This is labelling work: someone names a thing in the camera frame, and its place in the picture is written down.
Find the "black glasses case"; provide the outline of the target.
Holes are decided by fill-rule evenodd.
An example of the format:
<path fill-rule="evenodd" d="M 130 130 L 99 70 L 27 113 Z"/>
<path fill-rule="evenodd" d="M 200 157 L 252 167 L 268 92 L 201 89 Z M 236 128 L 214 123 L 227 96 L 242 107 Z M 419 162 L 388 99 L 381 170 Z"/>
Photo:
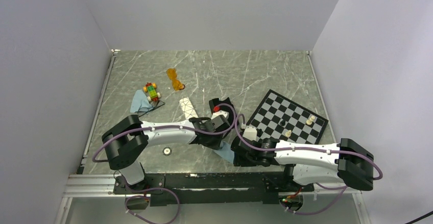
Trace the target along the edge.
<path fill-rule="evenodd" d="M 236 116 L 236 111 L 234 109 L 234 105 L 231 102 L 230 98 L 226 98 L 226 99 L 220 99 L 220 98 L 213 98 L 209 101 L 209 107 L 211 110 L 211 114 L 212 114 L 212 110 L 215 106 L 219 106 L 221 109 L 227 111 L 229 113 L 228 116 L 228 121 L 229 124 L 232 125 Z"/>

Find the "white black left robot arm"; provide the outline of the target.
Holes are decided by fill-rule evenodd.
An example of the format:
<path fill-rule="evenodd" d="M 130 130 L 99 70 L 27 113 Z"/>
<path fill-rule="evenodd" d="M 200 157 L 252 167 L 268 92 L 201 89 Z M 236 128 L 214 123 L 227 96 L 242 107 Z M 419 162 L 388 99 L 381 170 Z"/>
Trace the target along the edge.
<path fill-rule="evenodd" d="M 121 173 L 133 193 L 141 193 L 147 180 L 138 156 L 146 147 L 179 143 L 218 149 L 223 135 L 231 128 L 224 115 L 192 117 L 172 123 L 141 121 L 138 116 L 130 115 L 102 136 L 103 145 L 97 153 L 104 151 L 110 169 Z"/>

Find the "light blue cleaning cloth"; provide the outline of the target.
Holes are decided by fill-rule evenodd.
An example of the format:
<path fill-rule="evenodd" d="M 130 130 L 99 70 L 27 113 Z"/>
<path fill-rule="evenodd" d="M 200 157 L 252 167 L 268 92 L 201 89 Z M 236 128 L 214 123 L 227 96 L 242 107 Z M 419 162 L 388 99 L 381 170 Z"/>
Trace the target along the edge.
<path fill-rule="evenodd" d="M 153 109 L 143 90 L 136 90 L 130 107 L 131 113 L 148 112 Z"/>

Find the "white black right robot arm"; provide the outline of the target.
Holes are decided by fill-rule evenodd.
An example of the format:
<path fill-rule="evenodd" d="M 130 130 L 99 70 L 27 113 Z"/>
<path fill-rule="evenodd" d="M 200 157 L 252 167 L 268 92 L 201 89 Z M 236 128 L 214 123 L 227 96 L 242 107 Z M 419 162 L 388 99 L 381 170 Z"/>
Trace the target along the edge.
<path fill-rule="evenodd" d="M 349 138 L 333 144 L 299 144 L 237 137 L 230 148 L 235 166 L 283 166 L 281 182 L 288 191 L 312 183 L 344 183 L 356 190 L 373 190 L 374 156 Z"/>

